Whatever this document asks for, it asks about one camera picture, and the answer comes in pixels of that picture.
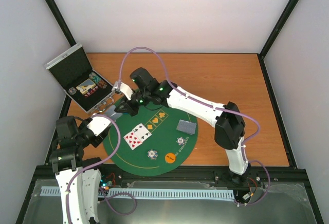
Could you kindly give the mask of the deck of playing cards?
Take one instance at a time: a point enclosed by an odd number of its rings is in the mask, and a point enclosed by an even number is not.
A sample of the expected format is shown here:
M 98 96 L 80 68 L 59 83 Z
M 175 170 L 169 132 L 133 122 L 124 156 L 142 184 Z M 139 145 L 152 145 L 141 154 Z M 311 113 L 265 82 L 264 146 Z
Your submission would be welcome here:
M 104 112 L 104 115 L 108 116 L 109 118 L 111 118 L 113 121 L 116 121 L 118 120 L 122 115 L 123 113 L 117 113 L 115 111 L 115 106 L 112 105 L 111 107 L 109 107 L 105 112 Z

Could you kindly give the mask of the four of clubs card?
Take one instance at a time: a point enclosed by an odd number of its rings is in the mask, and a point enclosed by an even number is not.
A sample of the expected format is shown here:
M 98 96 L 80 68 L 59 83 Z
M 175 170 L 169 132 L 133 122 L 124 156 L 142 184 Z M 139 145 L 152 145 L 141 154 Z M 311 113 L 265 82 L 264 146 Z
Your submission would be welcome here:
M 144 142 L 152 135 L 151 132 L 141 123 L 133 128 L 133 133 L 141 142 Z

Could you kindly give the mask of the dealt blue-backed playing card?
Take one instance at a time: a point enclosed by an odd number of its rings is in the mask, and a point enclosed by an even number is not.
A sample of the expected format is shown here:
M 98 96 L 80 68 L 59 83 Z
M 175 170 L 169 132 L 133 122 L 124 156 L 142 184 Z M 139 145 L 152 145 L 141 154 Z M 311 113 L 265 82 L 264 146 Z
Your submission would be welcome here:
M 177 128 L 178 131 L 189 134 L 189 135 L 194 135 L 197 129 L 197 123 L 195 122 L 190 122 L 186 120 L 180 120 L 178 122 Z

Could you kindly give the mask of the white blue chip stack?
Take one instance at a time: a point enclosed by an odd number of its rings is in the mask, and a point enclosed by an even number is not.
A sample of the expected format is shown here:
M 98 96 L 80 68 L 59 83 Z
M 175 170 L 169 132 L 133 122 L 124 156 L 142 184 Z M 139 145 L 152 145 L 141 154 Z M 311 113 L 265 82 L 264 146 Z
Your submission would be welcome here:
M 157 157 L 158 157 L 158 152 L 157 152 L 156 150 L 151 149 L 151 150 L 149 150 L 149 151 L 147 152 L 147 156 L 148 156 L 148 158 L 150 158 L 151 160 L 156 160 Z
M 179 137 L 177 138 L 176 142 L 178 145 L 183 145 L 185 143 L 185 139 L 183 137 Z

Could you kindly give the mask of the orange big blind button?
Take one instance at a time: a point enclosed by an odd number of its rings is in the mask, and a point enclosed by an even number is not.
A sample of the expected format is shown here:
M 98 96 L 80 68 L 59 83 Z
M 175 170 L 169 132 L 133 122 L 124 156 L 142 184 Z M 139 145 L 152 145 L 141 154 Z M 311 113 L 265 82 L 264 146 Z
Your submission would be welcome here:
M 174 153 L 167 153 L 164 159 L 166 163 L 172 164 L 176 161 L 176 156 Z

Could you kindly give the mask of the eight of hearts card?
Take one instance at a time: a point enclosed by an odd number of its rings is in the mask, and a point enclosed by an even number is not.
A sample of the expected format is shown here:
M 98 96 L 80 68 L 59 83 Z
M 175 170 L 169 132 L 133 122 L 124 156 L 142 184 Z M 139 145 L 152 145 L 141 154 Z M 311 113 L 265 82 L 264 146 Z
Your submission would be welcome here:
M 142 145 L 142 141 L 135 135 L 133 131 L 130 131 L 127 134 L 125 134 L 123 138 L 131 150 L 134 150 L 140 145 Z

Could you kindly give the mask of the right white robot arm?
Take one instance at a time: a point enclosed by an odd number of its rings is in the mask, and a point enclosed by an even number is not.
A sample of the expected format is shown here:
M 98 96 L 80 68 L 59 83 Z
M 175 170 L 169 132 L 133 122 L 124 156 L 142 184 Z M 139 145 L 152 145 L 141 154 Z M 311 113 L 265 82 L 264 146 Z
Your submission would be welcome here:
M 214 103 L 187 92 L 169 80 L 158 82 L 142 67 L 134 70 L 130 79 L 137 85 L 136 90 L 122 81 L 115 82 L 112 88 L 113 92 L 124 95 L 115 109 L 117 113 L 135 116 L 141 106 L 152 102 L 200 118 L 214 128 L 214 141 L 226 151 L 230 171 L 240 176 L 246 173 L 248 163 L 242 151 L 245 122 L 236 104 Z

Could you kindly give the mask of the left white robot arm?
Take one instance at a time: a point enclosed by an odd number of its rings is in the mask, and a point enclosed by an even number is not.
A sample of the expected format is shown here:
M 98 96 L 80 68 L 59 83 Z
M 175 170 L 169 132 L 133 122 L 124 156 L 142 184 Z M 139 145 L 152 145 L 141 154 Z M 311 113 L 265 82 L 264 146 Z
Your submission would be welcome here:
M 107 171 L 97 163 L 100 158 L 83 160 L 84 149 L 98 146 L 106 137 L 111 122 L 104 117 L 82 120 L 74 116 L 56 121 L 58 138 L 49 158 L 61 197 L 63 223 L 99 223 L 97 208 L 99 184 Z

